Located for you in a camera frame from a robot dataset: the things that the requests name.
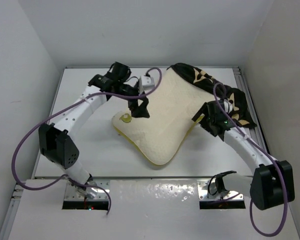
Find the cream pillow with yellow edge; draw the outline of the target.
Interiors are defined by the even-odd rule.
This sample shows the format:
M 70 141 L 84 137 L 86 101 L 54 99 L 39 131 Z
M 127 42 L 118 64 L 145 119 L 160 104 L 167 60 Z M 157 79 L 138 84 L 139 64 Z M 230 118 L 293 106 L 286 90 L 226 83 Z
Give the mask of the cream pillow with yellow edge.
M 192 67 L 187 75 L 169 68 L 148 96 L 150 117 L 134 118 L 126 110 L 112 118 L 112 125 L 147 160 L 163 166 L 176 155 L 195 126 L 192 117 L 205 102 L 214 99 L 213 85 L 214 78 L 199 68 Z

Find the black pillowcase with beige flowers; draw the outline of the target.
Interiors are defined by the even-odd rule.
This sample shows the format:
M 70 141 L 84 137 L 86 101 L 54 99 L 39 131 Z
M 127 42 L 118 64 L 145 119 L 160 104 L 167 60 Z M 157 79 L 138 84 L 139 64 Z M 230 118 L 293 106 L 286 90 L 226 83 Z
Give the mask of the black pillowcase with beige flowers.
M 183 80 L 210 94 L 213 93 L 214 85 L 219 82 L 204 70 L 186 63 L 176 63 L 170 68 Z M 229 85 L 225 85 L 224 88 L 218 85 L 215 93 L 218 98 L 225 98 L 231 103 L 233 111 L 228 115 L 233 120 L 238 121 L 244 128 L 253 129 L 257 126 L 249 112 L 246 95 L 243 91 Z

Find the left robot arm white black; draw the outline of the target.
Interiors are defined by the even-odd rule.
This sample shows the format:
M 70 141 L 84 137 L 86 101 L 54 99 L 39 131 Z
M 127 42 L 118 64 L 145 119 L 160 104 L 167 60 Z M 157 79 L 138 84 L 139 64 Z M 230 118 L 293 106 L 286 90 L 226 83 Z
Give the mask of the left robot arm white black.
M 56 123 L 43 123 L 38 129 L 41 155 L 59 166 L 68 177 L 79 185 L 88 185 L 91 174 L 79 160 L 80 151 L 74 138 L 93 113 L 113 95 L 122 95 L 135 118 L 149 118 L 145 89 L 153 87 L 149 74 L 141 76 L 131 86 L 126 83 L 131 69 L 119 62 L 111 65 L 106 74 L 96 74 L 87 84 L 75 106 L 63 113 Z

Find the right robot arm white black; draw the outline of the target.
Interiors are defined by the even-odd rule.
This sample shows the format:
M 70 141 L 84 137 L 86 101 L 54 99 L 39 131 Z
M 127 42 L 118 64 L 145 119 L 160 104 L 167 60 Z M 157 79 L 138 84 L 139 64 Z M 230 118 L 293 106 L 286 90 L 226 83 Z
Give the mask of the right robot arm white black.
M 284 160 L 278 161 L 259 149 L 259 145 L 247 134 L 238 120 L 229 120 L 232 105 L 226 100 L 205 102 L 192 117 L 194 122 L 214 137 L 219 137 L 244 160 L 251 170 L 252 178 L 237 174 L 234 170 L 214 176 L 214 196 L 228 191 L 241 191 L 259 210 L 267 210 L 287 201 L 295 200 L 293 168 Z

